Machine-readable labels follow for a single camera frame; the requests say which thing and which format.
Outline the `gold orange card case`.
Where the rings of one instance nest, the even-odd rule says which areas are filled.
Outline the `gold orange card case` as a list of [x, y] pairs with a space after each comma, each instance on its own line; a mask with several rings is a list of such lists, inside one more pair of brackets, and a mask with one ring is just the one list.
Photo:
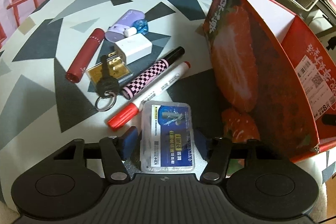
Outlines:
[[[107, 58], [107, 65], [109, 69], [109, 74], [117, 79], [119, 83], [123, 82], [133, 75], [131, 70], [128, 68], [127, 65], [125, 65], [120, 57]], [[89, 77], [94, 88], [102, 77], [101, 70], [102, 62], [86, 70], [86, 74]]]

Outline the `white charger plug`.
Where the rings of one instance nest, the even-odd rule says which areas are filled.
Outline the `white charger plug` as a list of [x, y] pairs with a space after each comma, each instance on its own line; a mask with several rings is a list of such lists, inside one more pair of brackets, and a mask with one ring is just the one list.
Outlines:
[[114, 50], [129, 65], [152, 52], [152, 42], [143, 34], [135, 34], [114, 43]]

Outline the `black key with ring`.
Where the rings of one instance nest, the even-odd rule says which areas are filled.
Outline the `black key with ring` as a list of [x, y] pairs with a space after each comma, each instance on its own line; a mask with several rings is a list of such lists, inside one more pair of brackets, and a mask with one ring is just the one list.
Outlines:
[[[110, 110], [116, 103], [117, 94], [120, 91], [120, 84], [118, 80], [110, 75], [108, 67], [108, 56], [102, 55], [101, 61], [101, 78], [96, 84], [96, 93], [98, 98], [95, 102], [95, 109], [99, 112], [105, 112]], [[99, 103], [102, 99], [110, 99], [110, 102], [104, 106], [99, 107]]]

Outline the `red white marker pen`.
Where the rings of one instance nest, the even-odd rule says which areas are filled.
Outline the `red white marker pen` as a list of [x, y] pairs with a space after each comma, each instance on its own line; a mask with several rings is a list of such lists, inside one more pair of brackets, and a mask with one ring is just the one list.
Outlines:
[[130, 102], [120, 110], [115, 116], [108, 120], [107, 125], [113, 131], [117, 131], [133, 119], [142, 111], [144, 104], [155, 96], [159, 96], [166, 91], [171, 85], [175, 84], [190, 69], [191, 65], [188, 61], [184, 61], [175, 68], [160, 75], [142, 92], [131, 99]]

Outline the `red cardboard box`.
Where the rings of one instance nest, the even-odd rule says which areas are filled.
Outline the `red cardboard box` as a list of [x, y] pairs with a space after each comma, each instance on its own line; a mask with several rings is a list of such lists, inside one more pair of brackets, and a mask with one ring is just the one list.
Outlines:
[[275, 0], [213, 0], [203, 24], [217, 86], [262, 141], [300, 161], [335, 147], [335, 63]]

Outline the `dark red cylinder tube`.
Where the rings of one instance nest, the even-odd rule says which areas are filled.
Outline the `dark red cylinder tube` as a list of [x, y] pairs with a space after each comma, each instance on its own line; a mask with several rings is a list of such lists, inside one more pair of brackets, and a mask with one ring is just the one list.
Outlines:
[[96, 28], [93, 30], [66, 72], [66, 79], [68, 81], [72, 83], [79, 83], [81, 81], [104, 36], [105, 32], [103, 29]]

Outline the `clear plastic screw box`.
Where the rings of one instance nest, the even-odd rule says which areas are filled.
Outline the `clear plastic screw box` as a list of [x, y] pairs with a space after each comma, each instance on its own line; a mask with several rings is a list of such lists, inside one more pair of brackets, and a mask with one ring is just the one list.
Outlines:
[[139, 160], [143, 173], [194, 170], [194, 132], [188, 104], [159, 101], [144, 104]]

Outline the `pink checkered black marker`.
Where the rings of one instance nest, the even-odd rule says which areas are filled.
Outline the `pink checkered black marker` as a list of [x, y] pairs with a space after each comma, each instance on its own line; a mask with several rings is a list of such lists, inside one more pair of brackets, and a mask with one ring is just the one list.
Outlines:
[[169, 52], [163, 58], [156, 61], [151, 67], [146, 69], [135, 79], [131, 80], [121, 89], [121, 95], [127, 100], [132, 99], [137, 95], [143, 88], [157, 78], [161, 73], [163, 73], [170, 65], [175, 63], [179, 58], [185, 54], [185, 49], [183, 47], [178, 47], [175, 50]]

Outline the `purple earbud case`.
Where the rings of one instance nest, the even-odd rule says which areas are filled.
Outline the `purple earbud case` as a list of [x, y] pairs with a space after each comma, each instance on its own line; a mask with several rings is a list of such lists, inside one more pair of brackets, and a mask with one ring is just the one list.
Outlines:
[[132, 9], [128, 10], [117, 20], [114, 25], [108, 28], [107, 32], [105, 33], [105, 39], [112, 43], [122, 40], [125, 37], [124, 31], [128, 28], [131, 28], [135, 21], [144, 18], [145, 14], [142, 11]]

